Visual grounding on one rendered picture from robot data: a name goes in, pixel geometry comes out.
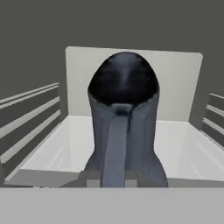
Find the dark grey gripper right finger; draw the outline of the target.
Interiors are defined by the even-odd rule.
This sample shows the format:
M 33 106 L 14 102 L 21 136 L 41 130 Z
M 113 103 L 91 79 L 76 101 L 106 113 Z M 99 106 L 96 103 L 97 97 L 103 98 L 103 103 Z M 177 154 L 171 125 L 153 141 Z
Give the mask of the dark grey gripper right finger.
M 125 186 L 129 188 L 145 187 L 145 178 L 140 171 L 126 171 Z

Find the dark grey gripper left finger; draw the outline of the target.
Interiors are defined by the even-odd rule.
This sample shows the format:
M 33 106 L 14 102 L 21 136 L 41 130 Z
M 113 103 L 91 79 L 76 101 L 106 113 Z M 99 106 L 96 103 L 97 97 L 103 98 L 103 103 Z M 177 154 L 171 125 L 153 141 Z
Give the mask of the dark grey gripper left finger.
M 99 171 L 64 172 L 61 187 L 100 187 L 101 173 Z

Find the dark grey pitcher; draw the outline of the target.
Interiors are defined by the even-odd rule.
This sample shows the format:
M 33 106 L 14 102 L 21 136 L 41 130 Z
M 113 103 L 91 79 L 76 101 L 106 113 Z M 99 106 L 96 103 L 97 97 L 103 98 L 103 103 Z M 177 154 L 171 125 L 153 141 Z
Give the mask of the dark grey pitcher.
M 159 102 L 158 78 L 150 63 L 135 52 L 105 59 L 87 88 L 94 152 L 85 169 L 101 174 L 102 187 L 123 187 L 127 172 L 145 183 L 167 187 L 154 151 Z

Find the white back panel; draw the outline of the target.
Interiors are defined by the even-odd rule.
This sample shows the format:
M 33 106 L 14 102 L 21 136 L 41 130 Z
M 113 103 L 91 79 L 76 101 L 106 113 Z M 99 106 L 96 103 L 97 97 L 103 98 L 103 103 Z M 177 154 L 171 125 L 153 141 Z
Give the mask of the white back panel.
M 68 114 L 90 116 L 88 85 L 102 62 L 118 48 L 66 48 Z M 203 55 L 199 52 L 138 50 L 153 68 L 160 86 L 157 119 L 186 122 L 193 105 Z

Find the grey slatted side rail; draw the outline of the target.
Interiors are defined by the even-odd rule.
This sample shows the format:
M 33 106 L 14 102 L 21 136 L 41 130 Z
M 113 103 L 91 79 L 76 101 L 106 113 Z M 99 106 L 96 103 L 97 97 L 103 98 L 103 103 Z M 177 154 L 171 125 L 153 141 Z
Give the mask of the grey slatted side rail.
M 224 150 L 224 96 L 209 95 L 201 131 Z
M 55 82 L 0 99 L 0 167 L 4 183 L 60 124 L 59 87 Z

